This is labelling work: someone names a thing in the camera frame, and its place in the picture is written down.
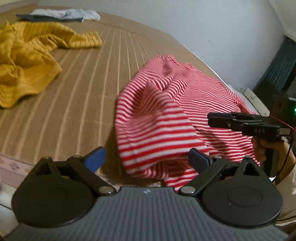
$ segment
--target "mustard knit garment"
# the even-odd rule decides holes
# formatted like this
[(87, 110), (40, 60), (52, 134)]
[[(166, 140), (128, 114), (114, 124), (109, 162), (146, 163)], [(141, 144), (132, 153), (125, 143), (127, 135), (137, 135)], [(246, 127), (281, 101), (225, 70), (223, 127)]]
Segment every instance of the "mustard knit garment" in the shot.
[(62, 71), (50, 51), (101, 45), (97, 32), (80, 35), (60, 23), (7, 21), (0, 28), (0, 106), (42, 92)]

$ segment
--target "brown striped bedsheet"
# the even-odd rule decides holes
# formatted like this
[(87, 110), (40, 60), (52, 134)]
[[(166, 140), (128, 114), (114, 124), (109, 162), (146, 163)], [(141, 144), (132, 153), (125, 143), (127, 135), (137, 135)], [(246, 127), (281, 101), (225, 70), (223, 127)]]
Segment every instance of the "brown striped bedsheet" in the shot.
[[(15, 13), (35, 8), (28, 5), (2, 13), (0, 22), (14, 22)], [(101, 173), (111, 182), (145, 185), (151, 180), (129, 177), (118, 156), (113, 125), (118, 93), (156, 55), (173, 54), (179, 62), (216, 75), (172, 36), (122, 17), (99, 14), (100, 22), (65, 25), (80, 34), (97, 31), (102, 48), (55, 50), (52, 55), (63, 69), (59, 77), (41, 94), (23, 98), (11, 109), (0, 109), (0, 153), (35, 164), (42, 156), (65, 160), (104, 146), (107, 160)]]

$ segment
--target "blue gripper pad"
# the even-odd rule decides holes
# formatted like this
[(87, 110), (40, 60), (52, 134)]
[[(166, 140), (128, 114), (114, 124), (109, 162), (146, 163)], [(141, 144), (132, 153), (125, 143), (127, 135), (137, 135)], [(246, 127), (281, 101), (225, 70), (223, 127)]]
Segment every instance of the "blue gripper pad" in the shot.
[(95, 173), (106, 160), (106, 149), (103, 147), (95, 149), (85, 156), (84, 166)]
[(188, 162), (198, 173), (201, 173), (213, 163), (213, 160), (198, 149), (191, 148), (188, 153)]

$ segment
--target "gray gripper base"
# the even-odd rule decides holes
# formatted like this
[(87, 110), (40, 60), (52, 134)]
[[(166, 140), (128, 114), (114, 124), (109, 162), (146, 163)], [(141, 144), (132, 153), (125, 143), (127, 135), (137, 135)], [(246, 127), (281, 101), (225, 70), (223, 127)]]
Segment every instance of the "gray gripper base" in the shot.
[(7, 241), (280, 241), (287, 234), (269, 225), (238, 229), (208, 216), (195, 198), (172, 188), (123, 187), (118, 194), (100, 197), (76, 222), (57, 228), (19, 225)]

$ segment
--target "metal screw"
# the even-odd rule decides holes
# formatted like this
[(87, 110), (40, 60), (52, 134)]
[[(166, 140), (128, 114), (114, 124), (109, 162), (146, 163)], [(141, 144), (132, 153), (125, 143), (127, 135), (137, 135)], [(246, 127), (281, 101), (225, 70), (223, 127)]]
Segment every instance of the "metal screw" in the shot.
[(191, 186), (181, 187), (181, 192), (185, 194), (192, 194), (195, 192), (195, 188)]
[(110, 194), (113, 193), (114, 188), (110, 186), (103, 186), (99, 188), (100, 193)]

